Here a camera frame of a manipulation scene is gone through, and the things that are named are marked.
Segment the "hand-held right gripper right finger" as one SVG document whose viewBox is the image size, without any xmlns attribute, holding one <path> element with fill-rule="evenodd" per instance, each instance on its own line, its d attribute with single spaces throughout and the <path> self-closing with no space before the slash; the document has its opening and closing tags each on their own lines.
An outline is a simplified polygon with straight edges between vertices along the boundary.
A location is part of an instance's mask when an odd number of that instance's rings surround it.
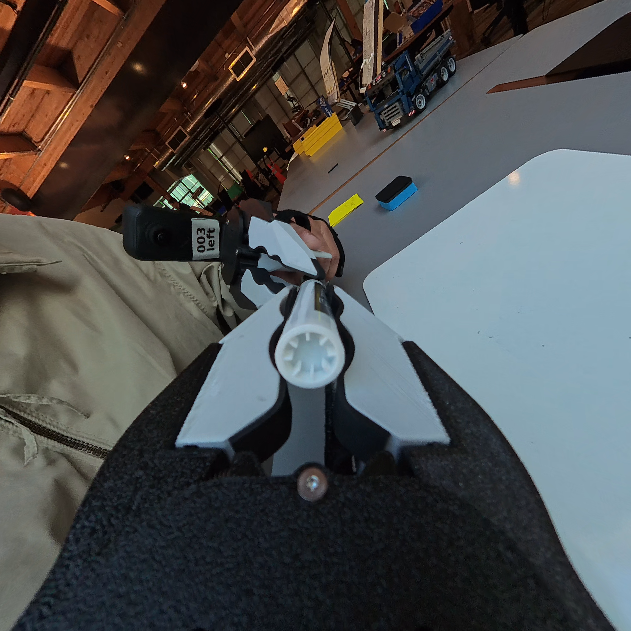
<svg viewBox="0 0 631 631">
<path fill-rule="evenodd" d="M 349 294 L 326 296 L 341 337 L 342 371 L 325 396 L 325 463 L 367 464 L 409 448 L 448 445 L 450 438 L 403 339 Z"/>
</svg>

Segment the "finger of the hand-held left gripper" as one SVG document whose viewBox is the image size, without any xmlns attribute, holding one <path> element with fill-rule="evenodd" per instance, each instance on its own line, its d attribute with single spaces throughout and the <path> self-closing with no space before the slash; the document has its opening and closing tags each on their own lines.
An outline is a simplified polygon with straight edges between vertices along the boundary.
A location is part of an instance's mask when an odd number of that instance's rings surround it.
<svg viewBox="0 0 631 631">
<path fill-rule="evenodd" d="M 287 267 L 268 270 L 264 267 L 242 267 L 235 273 L 235 302 L 248 310 L 256 310 L 291 283 L 276 273 L 290 273 Z"/>
<path fill-rule="evenodd" d="M 248 228 L 248 245 L 259 254 L 257 269 L 298 273 L 310 279 L 325 278 L 315 251 L 287 223 L 252 217 Z"/>
</svg>

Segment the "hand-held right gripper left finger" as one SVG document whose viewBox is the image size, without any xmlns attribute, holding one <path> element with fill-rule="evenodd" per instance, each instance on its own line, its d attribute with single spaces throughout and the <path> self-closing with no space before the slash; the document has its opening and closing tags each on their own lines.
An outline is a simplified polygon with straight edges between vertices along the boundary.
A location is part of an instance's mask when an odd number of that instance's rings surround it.
<svg viewBox="0 0 631 631">
<path fill-rule="evenodd" d="M 270 342 L 284 323 L 281 305 L 288 295 L 290 289 L 283 289 L 221 340 L 176 438 L 177 449 L 217 449 L 228 459 L 249 451 L 266 461 L 287 440 L 291 405 Z"/>
</svg>

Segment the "white dry-erase marker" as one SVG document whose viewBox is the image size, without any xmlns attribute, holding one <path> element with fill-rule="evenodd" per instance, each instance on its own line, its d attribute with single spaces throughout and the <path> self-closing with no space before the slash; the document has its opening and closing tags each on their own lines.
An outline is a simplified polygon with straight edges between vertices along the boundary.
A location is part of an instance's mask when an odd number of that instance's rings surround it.
<svg viewBox="0 0 631 631">
<path fill-rule="evenodd" d="M 345 351 L 322 282 L 308 280 L 300 285 L 273 361 L 281 377 L 299 389 L 326 386 L 341 373 Z"/>
</svg>

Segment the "white whiteboard sheet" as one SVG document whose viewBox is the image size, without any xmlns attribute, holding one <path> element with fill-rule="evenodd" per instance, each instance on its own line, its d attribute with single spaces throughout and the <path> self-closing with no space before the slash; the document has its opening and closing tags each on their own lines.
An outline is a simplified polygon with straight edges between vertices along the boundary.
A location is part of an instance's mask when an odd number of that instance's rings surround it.
<svg viewBox="0 0 631 631">
<path fill-rule="evenodd" d="M 531 159 L 364 291 L 500 428 L 580 580 L 630 630 L 630 156 Z"/>
</svg>

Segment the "person's left hand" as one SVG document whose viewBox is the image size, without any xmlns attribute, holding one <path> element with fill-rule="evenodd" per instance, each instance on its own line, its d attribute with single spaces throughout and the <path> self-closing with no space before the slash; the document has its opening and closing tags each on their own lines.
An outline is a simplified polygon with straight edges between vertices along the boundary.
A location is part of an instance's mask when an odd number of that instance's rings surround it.
<svg viewBox="0 0 631 631">
<path fill-rule="evenodd" d="M 290 219 L 290 225 L 310 250 L 330 255 L 330 258 L 317 258 L 317 262 L 325 272 L 324 281 L 330 282 L 338 270 L 341 254 L 327 223 L 311 216 L 295 216 Z"/>
</svg>

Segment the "yellow paper note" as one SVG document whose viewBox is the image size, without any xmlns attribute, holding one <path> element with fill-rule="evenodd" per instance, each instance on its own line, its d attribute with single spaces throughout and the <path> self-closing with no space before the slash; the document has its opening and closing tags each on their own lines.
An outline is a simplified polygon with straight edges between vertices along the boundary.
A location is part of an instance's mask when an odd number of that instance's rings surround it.
<svg viewBox="0 0 631 631">
<path fill-rule="evenodd" d="M 335 228 L 336 225 L 338 225 L 343 219 L 349 217 L 351 215 L 351 213 L 353 213 L 355 209 L 360 207 L 362 204 L 364 204 L 364 201 L 360 199 L 360 196 L 357 193 L 355 193 L 353 196 L 351 196 L 349 200 L 341 203 L 339 206 L 337 206 L 335 209 L 332 209 L 329 213 L 329 215 L 328 215 L 329 226 Z"/>
</svg>

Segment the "yellow boxes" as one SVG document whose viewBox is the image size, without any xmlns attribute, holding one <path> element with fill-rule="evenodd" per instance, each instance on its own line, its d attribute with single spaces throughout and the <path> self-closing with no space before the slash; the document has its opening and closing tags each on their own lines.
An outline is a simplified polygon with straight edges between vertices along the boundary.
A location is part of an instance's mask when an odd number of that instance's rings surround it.
<svg viewBox="0 0 631 631">
<path fill-rule="evenodd" d="M 341 122 L 336 113 L 326 117 L 318 126 L 309 128 L 294 144 L 295 153 L 306 153 L 313 157 L 320 151 L 338 132 L 342 131 Z"/>
</svg>

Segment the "person's beige jacket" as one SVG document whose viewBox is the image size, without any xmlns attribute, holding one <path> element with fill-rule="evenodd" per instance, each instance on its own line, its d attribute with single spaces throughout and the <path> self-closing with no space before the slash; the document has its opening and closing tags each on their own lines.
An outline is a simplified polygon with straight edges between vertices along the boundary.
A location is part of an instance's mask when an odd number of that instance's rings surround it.
<svg viewBox="0 0 631 631">
<path fill-rule="evenodd" d="M 130 424 L 249 314 L 219 263 L 137 261 L 112 231 L 1 215 L 1 630 Z"/>
</svg>

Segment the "blue and black whiteboard eraser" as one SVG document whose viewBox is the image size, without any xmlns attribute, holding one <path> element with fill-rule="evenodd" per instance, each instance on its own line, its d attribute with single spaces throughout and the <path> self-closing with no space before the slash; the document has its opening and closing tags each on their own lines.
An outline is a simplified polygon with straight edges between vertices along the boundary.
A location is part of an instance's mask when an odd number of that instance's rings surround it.
<svg viewBox="0 0 631 631">
<path fill-rule="evenodd" d="M 397 176 L 375 194 L 375 200 L 383 209 L 394 210 L 417 190 L 411 177 Z"/>
</svg>

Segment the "white banner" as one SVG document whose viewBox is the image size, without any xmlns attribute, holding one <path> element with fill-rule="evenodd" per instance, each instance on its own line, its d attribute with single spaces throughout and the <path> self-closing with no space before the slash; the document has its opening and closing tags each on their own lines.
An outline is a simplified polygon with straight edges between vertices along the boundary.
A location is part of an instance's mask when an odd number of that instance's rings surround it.
<svg viewBox="0 0 631 631">
<path fill-rule="evenodd" d="M 324 82 L 326 99 L 329 106 L 335 105 L 340 100 L 338 78 L 336 76 L 336 69 L 331 59 L 330 48 L 330 38 L 335 27 L 336 24 L 335 20 L 332 20 L 325 33 L 320 54 L 322 78 Z"/>
</svg>

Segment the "blue toy truck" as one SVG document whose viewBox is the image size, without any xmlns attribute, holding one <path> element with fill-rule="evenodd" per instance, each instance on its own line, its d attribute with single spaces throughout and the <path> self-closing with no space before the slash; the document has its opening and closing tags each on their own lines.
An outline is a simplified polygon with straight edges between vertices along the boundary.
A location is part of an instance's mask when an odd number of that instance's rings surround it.
<svg viewBox="0 0 631 631">
<path fill-rule="evenodd" d="M 366 102 L 381 131 L 393 130 L 426 108 L 431 93 L 455 74 L 454 45 L 452 32 L 446 30 L 414 59 L 403 52 L 368 84 Z"/>
</svg>

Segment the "tall white board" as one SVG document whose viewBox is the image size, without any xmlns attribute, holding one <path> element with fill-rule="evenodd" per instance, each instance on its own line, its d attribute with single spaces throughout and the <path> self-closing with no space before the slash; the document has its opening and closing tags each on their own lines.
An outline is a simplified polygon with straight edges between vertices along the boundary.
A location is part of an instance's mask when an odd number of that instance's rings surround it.
<svg viewBox="0 0 631 631">
<path fill-rule="evenodd" d="M 365 93 L 382 68 L 383 1 L 365 1 L 361 27 L 360 88 Z"/>
</svg>

